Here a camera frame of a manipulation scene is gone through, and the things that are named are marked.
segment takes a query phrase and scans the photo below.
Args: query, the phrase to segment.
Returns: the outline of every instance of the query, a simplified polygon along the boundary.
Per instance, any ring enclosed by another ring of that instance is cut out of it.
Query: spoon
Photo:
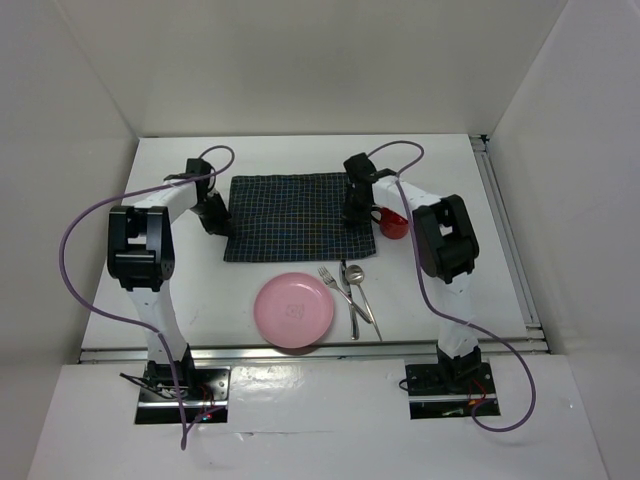
[[[376,323],[376,319],[373,316],[373,312],[371,311],[371,306],[367,301],[367,297],[364,295],[364,290],[362,290],[362,282],[364,282],[364,270],[360,268],[358,265],[349,265],[345,272],[345,277],[349,284],[358,287],[360,290],[360,295],[362,295],[362,301],[364,302],[364,306],[367,309],[367,313],[369,313],[369,318],[371,319],[371,324],[373,324],[373,328],[376,329],[376,333],[378,334],[378,338],[382,341],[382,335],[380,335],[380,330],[378,330],[378,324]]]

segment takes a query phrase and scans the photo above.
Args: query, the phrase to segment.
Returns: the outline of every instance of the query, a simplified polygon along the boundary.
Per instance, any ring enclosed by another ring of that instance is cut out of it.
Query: fork
[[[369,318],[369,315],[367,314],[367,312],[365,312],[362,308],[360,308],[360,306],[356,302],[354,302],[351,298],[349,298],[349,295],[347,295],[338,286],[338,282],[336,282],[336,279],[333,278],[333,276],[329,273],[329,270],[327,270],[325,267],[320,267],[318,269],[318,273],[320,274],[320,278],[322,278],[322,281],[327,287],[340,293],[340,295],[344,297],[344,299],[349,303],[349,305],[351,305],[353,308],[356,309],[356,312],[358,312],[358,315],[360,315],[367,323],[371,323],[371,319]]]

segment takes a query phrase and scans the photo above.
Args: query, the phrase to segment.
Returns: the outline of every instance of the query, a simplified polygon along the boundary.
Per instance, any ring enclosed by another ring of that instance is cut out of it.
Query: red wire
[[[209,395],[202,385],[200,385],[200,389],[202,390],[202,406],[200,407],[198,415],[201,415],[204,412],[204,406],[207,403],[207,395]]]
[[[482,401],[484,401],[487,398],[487,391],[485,390],[485,388],[482,386],[482,384],[476,380],[475,378],[471,380],[473,383],[475,383],[477,385],[477,387],[480,389],[480,391],[482,392],[482,398],[480,400],[471,400],[471,382],[469,382],[469,394],[467,395],[467,400],[469,401],[469,406],[471,405],[475,405],[476,403],[480,403]]]
[[[482,398],[480,400],[484,400],[485,398],[487,398],[487,391],[484,389],[482,384],[479,381],[477,381],[475,378],[473,379],[473,383],[475,383],[480,389],[480,391],[482,392]]]

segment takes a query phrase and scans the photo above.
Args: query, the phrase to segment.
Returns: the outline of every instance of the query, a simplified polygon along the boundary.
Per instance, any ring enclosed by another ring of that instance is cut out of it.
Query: knife
[[[351,295],[351,285],[347,282],[346,277],[347,261],[340,261],[340,283],[347,292],[349,298],[353,299]],[[358,317],[356,316],[356,309],[353,305],[349,306],[349,315],[351,316],[351,340],[358,340],[360,338],[360,331],[358,330]]]

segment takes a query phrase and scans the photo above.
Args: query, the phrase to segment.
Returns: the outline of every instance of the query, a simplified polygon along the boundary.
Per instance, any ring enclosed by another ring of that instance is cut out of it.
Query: metal frame
[[[496,180],[493,165],[491,164],[491,158],[487,152],[487,137],[485,136],[470,136],[471,147],[473,154],[476,157],[476,163],[478,164],[478,171],[482,183],[484,184],[484,190],[489,200],[489,207],[493,214],[493,220],[496,222],[496,230],[498,231],[498,237],[502,244],[502,250],[504,251],[505,258],[507,260],[507,266],[509,273],[511,273],[511,280],[516,291],[518,303],[522,310],[522,315],[525,318],[527,324],[540,324],[538,318],[538,312],[531,295],[529,283],[527,282],[522,261],[518,254],[518,248],[516,246],[513,231],[509,223],[507,216],[507,210],[502,201],[502,195],[498,182]]]
[[[527,339],[510,340],[511,345],[521,353],[544,354],[549,347],[539,325],[527,326]],[[504,345],[494,341],[480,340],[483,355],[509,354]],[[246,363],[281,363],[308,360],[380,360],[403,358],[407,361],[435,363],[436,342],[406,343],[361,343],[354,345],[320,345],[304,352],[288,353],[273,347],[192,347],[191,354],[196,367],[230,366]],[[80,363],[135,363],[146,362],[146,349],[135,350],[84,350]]]

